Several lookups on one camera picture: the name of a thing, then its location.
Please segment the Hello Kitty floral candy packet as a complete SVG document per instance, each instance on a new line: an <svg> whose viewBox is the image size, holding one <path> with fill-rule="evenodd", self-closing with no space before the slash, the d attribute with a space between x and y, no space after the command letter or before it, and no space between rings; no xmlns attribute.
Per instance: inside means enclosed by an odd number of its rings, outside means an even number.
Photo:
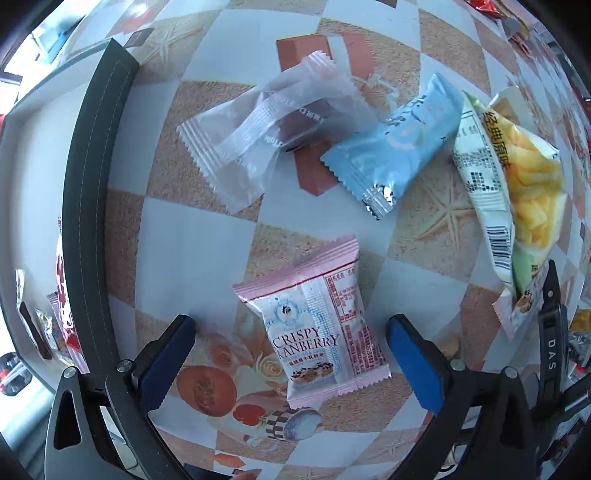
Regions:
<svg viewBox="0 0 591 480"><path fill-rule="evenodd" d="M39 326L42 330L44 338L52 351L58 350L58 344L54 335L53 319L51 316L45 314L43 311L35 310Z"/></svg>

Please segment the pink Crispy Cranberry snack packet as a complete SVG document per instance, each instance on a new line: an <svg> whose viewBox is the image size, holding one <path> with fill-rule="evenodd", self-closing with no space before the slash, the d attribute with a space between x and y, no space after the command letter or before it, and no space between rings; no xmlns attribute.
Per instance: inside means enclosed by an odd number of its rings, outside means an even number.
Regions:
<svg viewBox="0 0 591 480"><path fill-rule="evenodd" d="M311 407L391 377L365 320L359 260L358 239L346 235L233 287L263 320L287 376L291 408Z"/></svg>

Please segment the red candy packet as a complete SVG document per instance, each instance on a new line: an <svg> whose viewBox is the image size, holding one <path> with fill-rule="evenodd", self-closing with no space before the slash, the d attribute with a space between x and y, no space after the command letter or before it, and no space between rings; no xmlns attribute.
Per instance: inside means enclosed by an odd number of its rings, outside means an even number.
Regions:
<svg viewBox="0 0 591 480"><path fill-rule="evenodd" d="M56 244L56 282L57 282L57 294L58 294L58 305L60 308L62 335L65 340L65 344L71 348L76 354L81 355L82 349L79 342L79 338L74 325L73 315L69 302L66 276L65 276L65 261L63 253L63 240L62 240L62 222L61 219L57 221L58 225L58 238Z"/></svg>

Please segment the light blue snack packet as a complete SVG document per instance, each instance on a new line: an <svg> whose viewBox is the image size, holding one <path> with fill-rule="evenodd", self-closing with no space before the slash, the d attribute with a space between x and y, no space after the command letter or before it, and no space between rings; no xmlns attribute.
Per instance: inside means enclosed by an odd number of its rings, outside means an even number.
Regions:
<svg viewBox="0 0 591 480"><path fill-rule="evenodd" d="M321 161L378 220L456 136L464 97L441 73L374 130L332 145Z"/></svg>

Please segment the yellow fries chip bag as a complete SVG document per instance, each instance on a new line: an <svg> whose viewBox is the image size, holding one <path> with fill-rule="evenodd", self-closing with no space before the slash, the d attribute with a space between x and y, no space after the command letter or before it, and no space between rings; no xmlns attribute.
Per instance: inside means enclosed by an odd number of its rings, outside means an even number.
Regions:
<svg viewBox="0 0 591 480"><path fill-rule="evenodd" d="M494 271L517 299L560 236L566 192L559 152L466 93L453 160Z"/></svg>

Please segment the clear dark seed bar packet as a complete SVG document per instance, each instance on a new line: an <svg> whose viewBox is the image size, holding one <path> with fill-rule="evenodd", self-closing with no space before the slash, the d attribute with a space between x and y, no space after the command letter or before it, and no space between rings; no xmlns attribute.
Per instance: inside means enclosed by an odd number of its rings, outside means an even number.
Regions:
<svg viewBox="0 0 591 480"><path fill-rule="evenodd" d="M15 283L16 283L16 309L19 314L23 325L31 339L31 342L35 345L39 355L44 360L51 360L52 354L46 343L41 336L36 323L33 321L30 312L24 302L24 287L25 287L25 272L22 269L15 270Z"/></svg>

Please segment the pink wafer packet in box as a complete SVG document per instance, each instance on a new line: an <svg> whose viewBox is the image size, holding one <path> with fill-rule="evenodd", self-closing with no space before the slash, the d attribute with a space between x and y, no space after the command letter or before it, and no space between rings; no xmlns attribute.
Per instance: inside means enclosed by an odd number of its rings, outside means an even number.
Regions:
<svg viewBox="0 0 591 480"><path fill-rule="evenodd" d="M73 366L74 363L72 358L69 354L68 347L66 346L63 334L62 334L62 324L61 324L61 311L59 307L59 298L58 293L53 292L47 296L50 306L51 306L51 333L54 339L54 342L57 347L57 353L59 359L68 366Z"/></svg>

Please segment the translucent white snack packet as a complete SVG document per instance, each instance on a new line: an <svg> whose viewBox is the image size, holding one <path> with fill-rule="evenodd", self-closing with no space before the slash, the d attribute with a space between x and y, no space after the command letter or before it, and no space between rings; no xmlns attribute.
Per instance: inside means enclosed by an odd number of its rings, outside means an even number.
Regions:
<svg viewBox="0 0 591 480"><path fill-rule="evenodd" d="M321 50L184 121L177 133L229 213L256 202L280 153L317 140L337 141L377 125L351 74Z"/></svg>

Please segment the dark green storage box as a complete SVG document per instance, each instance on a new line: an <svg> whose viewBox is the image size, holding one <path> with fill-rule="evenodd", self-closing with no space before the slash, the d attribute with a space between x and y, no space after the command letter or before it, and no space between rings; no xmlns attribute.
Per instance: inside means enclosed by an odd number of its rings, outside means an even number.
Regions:
<svg viewBox="0 0 591 480"><path fill-rule="evenodd" d="M17 353L56 390L63 364L45 360L16 307L16 272L25 272L29 311L49 308L57 291L56 252L83 356L105 379L119 360L105 275L104 217L114 141L138 63L103 41L32 88L1 129L1 309Z"/></svg>

